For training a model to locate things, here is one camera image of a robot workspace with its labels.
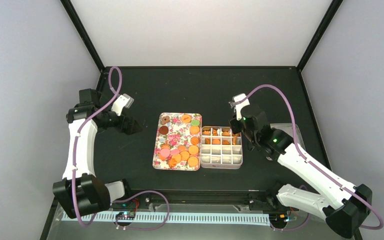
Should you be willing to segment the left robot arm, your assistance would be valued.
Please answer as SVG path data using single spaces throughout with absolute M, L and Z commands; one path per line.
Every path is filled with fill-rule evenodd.
M 111 204 L 126 194 L 125 180 L 104 183 L 96 177 L 94 149 L 100 130 L 115 128 L 122 134 L 141 132 L 140 124 L 123 114 L 134 99 L 128 94 L 117 94 L 100 104 L 101 93 L 94 89 L 79 91 L 79 103 L 66 114 L 69 129 L 69 152 L 61 181 L 53 183 L 52 192 L 70 219 L 106 211 Z

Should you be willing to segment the pink divided cookie tin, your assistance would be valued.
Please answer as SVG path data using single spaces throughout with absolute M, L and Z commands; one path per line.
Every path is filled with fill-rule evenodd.
M 237 170 L 243 164 L 242 136 L 228 126 L 204 126 L 201 131 L 200 166 Z

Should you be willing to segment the floral cookie tray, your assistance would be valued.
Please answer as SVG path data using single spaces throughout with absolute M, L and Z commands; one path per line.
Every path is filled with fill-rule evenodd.
M 182 115 L 191 115 L 191 120 L 199 120 L 199 126 L 181 121 Z M 170 122 L 161 125 L 161 118 L 169 116 Z M 159 133 L 161 126 L 167 126 L 166 135 Z M 199 113 L 163 112 L 159 116 L 152 166 L 156 170 L 197 171 L 201 166 L 202 115 Z M 170 156 L 160 157 L 162 148 L 170 149 Z

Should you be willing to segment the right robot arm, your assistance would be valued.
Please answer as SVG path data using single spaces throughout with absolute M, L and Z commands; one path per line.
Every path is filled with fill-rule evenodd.
M 234 134 L 245 136 L 268 160 L 291 170 L 316 191 L 285 184 L 266 193 L 265 204 L 273 210 L 283 205 L 305 211 L 324 220 L 339 236 L 352 238 L 372 212 L 373 191 L 343 179 L 309 155 L 298 142 L 294 118 L 288 134 L 272 127 L 258 105 L 235 105 L 233 109 L 230 127 Z

